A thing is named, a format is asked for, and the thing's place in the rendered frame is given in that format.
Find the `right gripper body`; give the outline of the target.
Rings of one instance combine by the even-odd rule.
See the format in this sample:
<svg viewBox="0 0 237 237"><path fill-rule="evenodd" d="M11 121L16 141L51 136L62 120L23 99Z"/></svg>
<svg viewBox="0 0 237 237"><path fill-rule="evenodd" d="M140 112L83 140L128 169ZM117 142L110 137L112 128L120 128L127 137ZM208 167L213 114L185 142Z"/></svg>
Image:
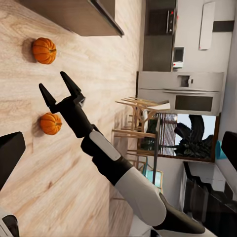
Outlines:
<svg viewBox="0 0 237 237"><path fill-rule="evenodd" d="M50 111L52 114L60 112L70 128L78 127L81 123L87 120L87 115L79 104L84 98L85 96L82 94L78 97L69 97L56 104L55 108L50 109Z"/></svg>

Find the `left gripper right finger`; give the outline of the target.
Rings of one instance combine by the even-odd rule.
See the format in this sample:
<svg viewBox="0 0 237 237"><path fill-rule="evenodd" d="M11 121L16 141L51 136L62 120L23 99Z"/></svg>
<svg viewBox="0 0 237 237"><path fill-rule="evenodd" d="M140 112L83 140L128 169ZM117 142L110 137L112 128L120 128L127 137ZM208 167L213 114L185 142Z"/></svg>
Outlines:
<svg viewBox="0 0 237 237"><path fill-rule="evenodd" d="M226 131L221 148L237 171L237 133Z"/></svg>

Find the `pumpkin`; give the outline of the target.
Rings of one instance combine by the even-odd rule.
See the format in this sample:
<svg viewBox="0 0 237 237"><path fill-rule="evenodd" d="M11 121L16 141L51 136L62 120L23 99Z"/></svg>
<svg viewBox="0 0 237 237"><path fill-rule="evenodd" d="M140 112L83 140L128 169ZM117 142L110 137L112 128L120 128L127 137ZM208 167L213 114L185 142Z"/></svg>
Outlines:
<svg viewBox="0 0 237 237"><path fill-rule="evenodd" d="M50 39L40 38L33 44L34 58L41 64L50 65L56 59L56 45Z"/></svg>
<svg viewBox="0 0 237 237"><path fill-rule="evenodd" d="M40 125L46 135L56 135L61 129L62 121L57 113L48 112L41 117Z"/></svg>

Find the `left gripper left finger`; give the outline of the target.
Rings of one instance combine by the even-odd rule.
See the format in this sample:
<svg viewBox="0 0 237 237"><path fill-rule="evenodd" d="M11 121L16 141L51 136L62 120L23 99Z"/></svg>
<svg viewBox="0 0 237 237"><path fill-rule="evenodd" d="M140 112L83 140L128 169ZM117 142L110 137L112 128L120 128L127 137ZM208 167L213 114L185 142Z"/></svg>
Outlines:
<svg viewBox="0 0 237 237"><path fill-rule="evenodd" d="M0 137L0 191L26 149L21 131Z"/></svg>

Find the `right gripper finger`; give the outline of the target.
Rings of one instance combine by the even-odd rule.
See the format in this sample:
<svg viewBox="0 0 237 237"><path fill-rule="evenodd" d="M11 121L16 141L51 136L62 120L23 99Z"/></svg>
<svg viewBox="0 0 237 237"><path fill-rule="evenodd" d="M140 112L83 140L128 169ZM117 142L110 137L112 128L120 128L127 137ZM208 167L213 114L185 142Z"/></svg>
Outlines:
<svg viewBox="0 0 237 237"><path fill-rule="evenodd" d="M45 100L47 106L50 109L55 108L57 101L52 96L52 94L44 87L44 85L42 83L40 83L39 88L40 88L40 91L41 91L41 93L42 93L42 95L44 97L44 100Z"/></svg>
<svg viewBox="0 0 237 237"><path fill-rule="evenodd" d="M72 94L71 98L73 98L73 96L78 97L80 94L82 94L79 86L66 74L66 72L60 72L60 74Z"/></svg>

